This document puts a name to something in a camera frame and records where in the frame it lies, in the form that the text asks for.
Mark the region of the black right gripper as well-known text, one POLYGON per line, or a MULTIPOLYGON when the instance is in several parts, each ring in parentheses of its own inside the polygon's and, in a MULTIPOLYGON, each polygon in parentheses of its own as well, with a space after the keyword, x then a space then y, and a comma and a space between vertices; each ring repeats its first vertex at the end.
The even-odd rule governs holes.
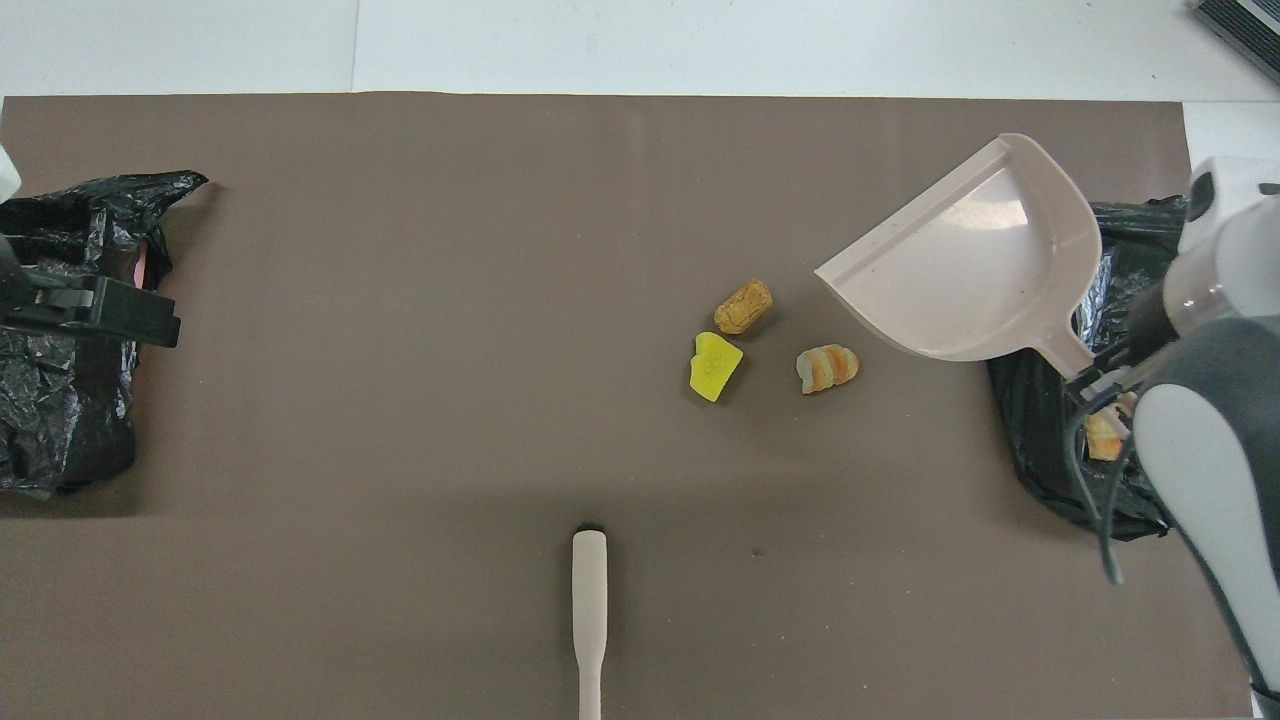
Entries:
POLYGON ((1076 373, 1062 380, 1064 411, 1076 411, 1096 400, 1117 397, 1140 386, 1139 363, 1132 340, 1105 345, 1100 354, 1092 352, 1082 340, 1073 340, 1069 348, 1074 352, 1069 365, 1076 373))

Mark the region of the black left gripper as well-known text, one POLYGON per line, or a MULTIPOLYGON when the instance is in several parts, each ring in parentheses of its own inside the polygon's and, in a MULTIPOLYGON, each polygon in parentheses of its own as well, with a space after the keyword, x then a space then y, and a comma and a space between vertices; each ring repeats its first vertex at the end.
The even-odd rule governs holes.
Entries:
POLYGON ((33 268, 3 273, 1 324, 26 334, 108 337, 174 348, 175 302, 105 275, 59 275, 33 268))

